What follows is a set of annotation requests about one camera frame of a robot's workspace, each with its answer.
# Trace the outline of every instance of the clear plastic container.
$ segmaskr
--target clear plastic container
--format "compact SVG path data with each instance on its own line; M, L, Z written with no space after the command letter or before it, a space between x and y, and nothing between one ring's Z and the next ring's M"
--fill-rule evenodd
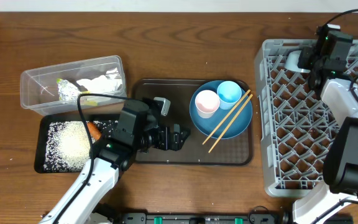
M75 82L82 78L94 79L115 68L122 78L122 86L117 91L104 94L126 96L125 75L121 58L118 56L94 58L24 71L21 75L20 85L21 105L24 109L32 109L41 115L75 111L78 109L76 100L59 100L57 80L61 78ZM121 101L94 96L87 100L96 102L97 106Z

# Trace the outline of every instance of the gray dish rack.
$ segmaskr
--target gray dish rack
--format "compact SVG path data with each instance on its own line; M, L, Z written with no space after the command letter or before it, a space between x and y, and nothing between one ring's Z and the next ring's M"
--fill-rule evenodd
M324 159L339 131L329 108L308 89L308 74L284 68L290 52L314 44L315 40L265 40L254 61L264 187L273 197L303 197L322 181ZM358 40L347 62L346 73L358 76Z

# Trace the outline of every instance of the black tray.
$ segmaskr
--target black tray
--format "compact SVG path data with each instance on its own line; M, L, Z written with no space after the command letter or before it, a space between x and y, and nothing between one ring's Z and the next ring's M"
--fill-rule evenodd
M115 121L118 120L119 118L119 114L94 114L94 115L85 114L84 116L87 121ZM40 131L38 135L37 150L35 152L35 161L34 161L34 170L40 174L51 173L51 171L44 170L45 151L46 151L47 140L48 140L47 133L50 123L59 122L59 121L61 122L81 121L81 118L78 114L53 114L42 118L40 123Z
M225 165L243 166L248 164L254 155L252 143L252 121L248 128L232 139L220 140L212 153L209 149L215 142L206 139L193 124L189 114L189 105L193 93L203 84L212 80L169 80L169 79L143 79L135 84L132 97L136 99L154 98L156 96L167 98L171 106L167 117L162 117L161 123L167 126L180 124L191 129L190 137L179 151L161 151L150 149L148 154L138 153L136 162L147 164L189 164L189 165ZM243 81L235 80L245 91L249 89Z

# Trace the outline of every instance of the chopsticks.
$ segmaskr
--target chopsticks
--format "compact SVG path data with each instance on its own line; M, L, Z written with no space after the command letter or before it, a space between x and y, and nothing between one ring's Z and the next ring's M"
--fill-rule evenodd
M222 121L216 126L216 128L211 132L211 134L209 134L209 136L205 139L205 141L203 142L203 144L206 143L206 141L208 141L208 139L215 134L216 130L218 130L218 128L223 124L223 122L230 116L230 114L238 107L238 105L240 105L240 103L246 98L246 96L248 95L248 93L250 92L250 90L248 90L244 96L242 96L240 98L240 100L233 106L233 108L231 108L231 110L227 113L227 115L222 119Z
M203 142L203 144L206 143L206 141L216 132L216 130L218 130L218 128L223 124L223 122L230 116L230 114L240 105L240 103L244 100L244 98L248 95L248 93L250 92L250 90L248 90L244 96L242 96L242 98L233 106L233 108L228 112L228 114L222 119L222 121L216 126L216 128L211 132L211 134L209 134L209 136L205 139L205 141ZM222 134L218 137L218 139L215 141L215 143L212 145L211 149L208 151L208 153L210 153L212 151L212 149L214 149L214 147L217 145L217 143L221 140L221 138L223 137L223 135L226 133L226 131L230 128L230 126L232 125L232 123L237 119L237 117L240 115L241 111L246 107L246 105L248 104L249 100L252 98L252 94L249 95L248 99L246 100L246 102L241 106L241 108L239 109L239 111L237 111L236 115L234 115L234 117L231 119L230 123L226 126L226 128L223 130Z

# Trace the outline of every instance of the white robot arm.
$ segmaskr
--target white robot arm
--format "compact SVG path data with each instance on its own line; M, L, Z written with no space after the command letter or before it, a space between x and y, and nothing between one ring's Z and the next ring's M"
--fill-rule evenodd
M293 204L292 220L297 224L322 224L350 203L358 203L358 90L342 74L352 37L330 24L319 27L317 34L316 46L297 52L295 63L310 70L309 88L341 128L324 161L324 181Z
M321 92L321 100L331 109L336 122L340 126L347 117L358 118L358 103L356 100L352 100L354 98L349 91L350 84L351 81L339 78L327 80ZM358 201L355 195L331 193L329 185L322 181L307 196L293 204L293 221L298 224L314 222L315 224L322 224L340 209L350 204L349 202L343 203L330 211L337 203L345 199Z
M170 102L167 99L129 99L124 103L116 126L106 128L110 132L106 135L102 133L102 137L92 144L81 111L81 96L115 98L94 93L85 93L78 97L78 111L91 144L91 158L94 159L88 159L80 176L55 208L41 220L41 224L111 224L106 217L92 211L102 197L115 186L122 173L132 165L137 151L150 147L177 151L190 135L189 129L178 124L173 125L172 132L169 127L159 124L160 115L167 115L169 110Z
M88 159L80 175L66 194L42 220L41 224L52 224L67 202L78 191L90 171L91 159ZM66 223L88 223L90 215L102 197L111 190L118 181L118 168L100 158L94 160L94 169L88 185L77 195L71 206L63 213L58 222Z

